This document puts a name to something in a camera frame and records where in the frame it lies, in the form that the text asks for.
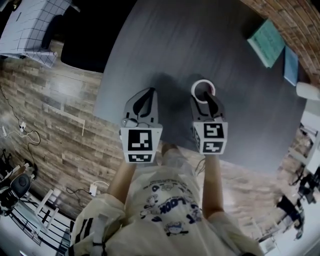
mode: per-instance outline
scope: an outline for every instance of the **person's arm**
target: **person's arm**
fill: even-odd
[[[106,193],[125,204],[136,167],[136,163],[126,163],[123,159]]]
[[[217,212],[224,212],[220,163],[216,155],[206,155],[202,213],[207,219]]]

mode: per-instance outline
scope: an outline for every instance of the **gray table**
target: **gray table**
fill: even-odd
[[[94,115],[120,124],[127,100],[155,87],[161,139],[196,150],[190,88],[209,79],[229,122],[221,159],[275,173],[305,100],[284,81],[283,55],[267,69],[247,43],[262,21],[239,0],[139,0],[113,46]]]

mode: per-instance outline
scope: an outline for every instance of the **cable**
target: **cable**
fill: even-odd
[[[66,191],[67,191],[69,194],[74,194],[74,195],[78,198],[78,205],[79,205],[81,208],[83,208],[84,206],[80,204],[80,197],[77,195],[77,192],[78,192],[78,191],[84,191],[84,192],[88,193],[89,195],[91,195],[90,192],[88,192],[88,191],[86,191],[85,189],[82,189],[82,188],[77,189],[76,191],[73,191],[71,188],[66,187]]]
[[[95,184],[95,183],[97,183],[97,182],[104,183],[104,184],[106,184],[106,185],[109,187],[109,184],[108,184],[108,183],[106,183],[106,182],[104,182],[104,181],[102,181],[102,180],[97,180],[97,181],[95,181],[94,183],[92,183],[92,185],[93,185],[93,184]]]
[[[31,133],[32,133],[32,132],[37,133],[38,138],[39,138],[39,143],[38,143],[38,144],[33,144],[33,143],[29,142],[26,147],[28,148],[28,151],[29,151],[29,153],[30,153],[30,155],[31,155],[31,157],[32,157],[33,165],[35,165],[35,159],[34,159],[34,156],[32,155],[32,152],[31,152],[31,150],[30,150],[30,148],[29,148],[29,145],[31,144],[31,145],[33,145],[33,146],[39,146],[39,144],[40,144],[40,142],[41,142],[41,137],[40,137],[39,132],[37,132],[36,130],[32,130]]]
[[[19,128],[21,128],[21,127],[20,127],[20,120],[19,120],[19,118],[16,116],[16,114],[15,114],[15,112],[14,112],[14,107],[11,106],[11,104],[9,103],[9,100],[6,98],[6,96],[5,96],[5,94],[4,94],[4,91],[2,90],[2,87],[1,87],[1,86],[0,86],[0,91],[1,91],[2,96],[4,97],[4,99],[8,102],[8,105],[12,108],[12,113],[13,113],[14,117],[18,120],[18,126],[19,126]]]
[[[31,133],[33,133],[33,132],[36,132],[36,131],[33,130],[33,131],[31,131],[31,132],[28,132],[26,135],[23,135],[23,136],[22,136],[21,133],[17,133],[17,132],[14,130],[14,131],[9,132],[6,136],[0,137],[0,139],[1,139],[1,138],[5,138],[5,140],[6,140],[6,139],[9,137],[10,134],[16,133],[16,134],[18,134],[21,138],[28,137],[32,142],[39,144],[39,142],[40,142],[40,136],[39,136],[39,134],[38,134],[37,132],[36,132],[36,135],[38,136],[38,141],[34,141],[32,138],[30,138],[30,137],[28,136],[29,134],[31,134]]]
[[[2,90],[2,87],[0,86],[0,91],[1,91],[1,93],[2,93],[2,96],[5,98],[5,100],[7,101],[7,103],[8,103],[8,105],[12,108],[12,113],[13,113],[13,115],[14,115],[14,117],[18,120],[18,126],[19,126],[19,129],[21,128],[21,126],[20,126],[20,120],[19,120],[19,118],[16,116],[16,114],[15,114],[15,111],[14,111],[14,107],[9,103],[9,100],[6,98],[6,96],[5,96],[5,94],[4,94],[4,91]],[[39,134],[39,132],[37,132],[36,130],[32,130],[32,131],[26,131],[26,130],[24,130],[27,134],[26,135],[24,135],[24,136],[21,136],[20,134],[19,134],[19,136],[20,137],[28,137],[32,142],[34,142],[34,143],[36,143],[36,144],[33,144],[33,143],[31,143],[31,142],[29,142],[28,144],[27,144],[27,149],[28,149],[28,151],[29,151],[29,153],[30,153],[30,155],[31,155],[31,157],[32,157],[32,161],[33,161],[33,165],[35,165],[35,159],[34,159],[34,156],[32,155],[32,152],[31,152],[31,150],[30,150],[30,148],[29,148],[29,145],[33,145],[33,146],[39,146],[39,144],[40,144],[40,142],[41,142],[41,138],[40,138],[40,134]],[[33,132],[35,132],[36,133],[36,135],[38,136],[38,139],[39,139],[39,142],[36,142],[36,141],[34,141],[33,139],[31,139],[29,136],[28,136],[28,134],[30,134],[30,133],[33,133]]]

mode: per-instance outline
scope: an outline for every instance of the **roll of tape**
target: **roll of tape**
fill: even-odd
[[[199,102],[199,103],[201,103],[201,104],[207,104],[207,103],[208,103],[207,101],[201,101],[201,100],[199,100],[199,99],[197,98],[197,96],[196,96],[196,93],[195,93],[196,87],[197,87],[197,85],[200,84],[200,83],[207,83],[207,84],[209,84],[209,86],[210,86],[210,88],[211,88],[211,94],[212,94],[213,96],[216,95],[216,88],[215,88],[214,84],[213,84],[211,81],[207,80],[207,79],[198,80],[198,81],[196,81],[196,82],[192,85],[192,87],[191,87],[191,95],[195,98],[195,100],[196,100],[197,102]]]

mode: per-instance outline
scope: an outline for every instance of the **blue book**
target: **blue book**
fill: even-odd
[[[298,55],[296,55],[288,46],[285,46],[283,76],[293,86],[297,86],[298,83],[298,65]]]
[[[285,47],[284,39],[269,19],[247,41],[266,68],[275,64]]]

